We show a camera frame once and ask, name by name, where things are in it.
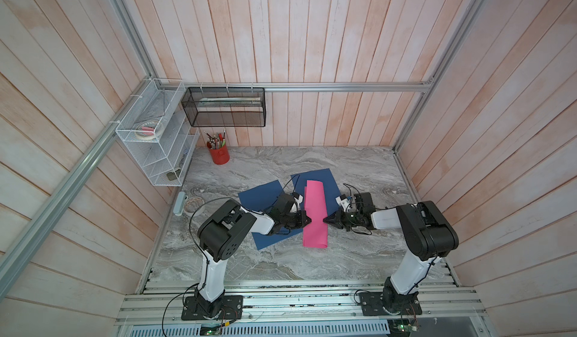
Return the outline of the pink rectangular paper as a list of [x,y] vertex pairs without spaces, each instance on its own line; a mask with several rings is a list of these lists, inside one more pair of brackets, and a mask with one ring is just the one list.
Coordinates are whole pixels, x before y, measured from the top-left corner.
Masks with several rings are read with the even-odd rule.
[[308,180],[305,186],[304,210],[312,223],[304,228],[303,246],[305,248],[328,247],[328,225],[323,219],[328,216],[325,191],[322,182]]

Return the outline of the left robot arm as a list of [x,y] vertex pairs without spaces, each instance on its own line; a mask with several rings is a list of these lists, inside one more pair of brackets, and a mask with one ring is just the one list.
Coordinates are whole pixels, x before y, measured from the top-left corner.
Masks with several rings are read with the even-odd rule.
[[312,221],[300,208],[304,197],[296,192],[282,193],[264,212],[247,209],[236,200],[225,202],[198,229],[199,248],[204,254],[198,298],[213,305],[225,292],[224,278],[228,259],[246,236],[258,233],[274,236],[302,229]]

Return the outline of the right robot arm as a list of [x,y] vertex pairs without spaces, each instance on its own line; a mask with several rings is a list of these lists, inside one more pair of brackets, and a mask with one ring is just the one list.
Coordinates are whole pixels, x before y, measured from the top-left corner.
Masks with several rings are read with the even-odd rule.
[[339,209],[324,219],[341,230],[367,231],[400,229],[408,251],[400,266],[383,287],[383,308],[389,313],[416,301],[417,287],[432,266],[455,250],[458,234],[432,201],[377,208],[369,193],[336,198]]

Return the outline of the red pen cup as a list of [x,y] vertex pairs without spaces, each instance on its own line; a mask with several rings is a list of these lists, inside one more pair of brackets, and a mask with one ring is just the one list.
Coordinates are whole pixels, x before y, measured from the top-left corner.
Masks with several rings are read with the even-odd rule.
[[216,165],[224,165],[230,161],[225,137],[225,130],[214,135],[207,134],[207,148],[209,149],[210,156]]

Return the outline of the tape roll on table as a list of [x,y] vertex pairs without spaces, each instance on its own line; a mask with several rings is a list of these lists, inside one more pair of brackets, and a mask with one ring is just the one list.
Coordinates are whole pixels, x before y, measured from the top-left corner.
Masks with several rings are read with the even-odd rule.
[[188,197],[183,206],[183,213],[188,217],[199,216],[204,213],[205,201],[199,196]]

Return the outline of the tape roll in rack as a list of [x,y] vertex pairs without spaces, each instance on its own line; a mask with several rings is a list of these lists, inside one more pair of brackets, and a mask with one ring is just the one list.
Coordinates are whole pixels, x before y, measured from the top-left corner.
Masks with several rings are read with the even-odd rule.
[[137,140],[153,141],[162,136],[164,129],[165,126],[160,120],[143,121],[135,127],[134,134]]

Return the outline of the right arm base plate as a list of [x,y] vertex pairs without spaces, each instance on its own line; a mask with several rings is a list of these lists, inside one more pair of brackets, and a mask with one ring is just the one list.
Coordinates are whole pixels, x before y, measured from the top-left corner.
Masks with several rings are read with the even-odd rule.
[[360,292],[357,294],[363,316],[409,316],[421,315],[422,307],[417,299],[418,294],[399,295],[394,291]]

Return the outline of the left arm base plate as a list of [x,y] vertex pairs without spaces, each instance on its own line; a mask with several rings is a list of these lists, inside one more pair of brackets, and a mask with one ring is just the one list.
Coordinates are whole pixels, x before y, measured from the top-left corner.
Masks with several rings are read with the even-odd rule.
[[220,296],[213,302],[208,302],[203,296],[188,296],[181,314],[185,321],[231,320],[242,318],[242,296]]

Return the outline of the black mesh wall basket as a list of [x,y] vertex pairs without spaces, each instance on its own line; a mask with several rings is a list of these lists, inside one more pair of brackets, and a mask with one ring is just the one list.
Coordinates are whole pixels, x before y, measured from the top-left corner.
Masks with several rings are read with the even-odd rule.
[[192,127],[265,127],[265,90],[260,87],[188,87],[181,105]]

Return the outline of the aluminium frame rail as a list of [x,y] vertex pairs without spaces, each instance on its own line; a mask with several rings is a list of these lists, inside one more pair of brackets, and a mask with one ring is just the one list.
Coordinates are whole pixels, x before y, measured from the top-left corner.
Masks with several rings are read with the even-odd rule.
[[[183,299],[177,296],[180,285],[160,284],[140,295],[127,296],[120,307],[116,323],[152,325],[180,323]],[[303,284],[275,281],[239,282],[225,288],[223,299],[242,297],[234,304],[241,311],[231,316],[240,322],[278,322],[289,320],[351,320],[362,318],[362,294],[382,295],[383,286],[375,281],[348,281]],[[458,287],[446,281],[426,281],[419,288],[416,306],[404,316],[472,317],[485,316],[481,299],[471,287]]]

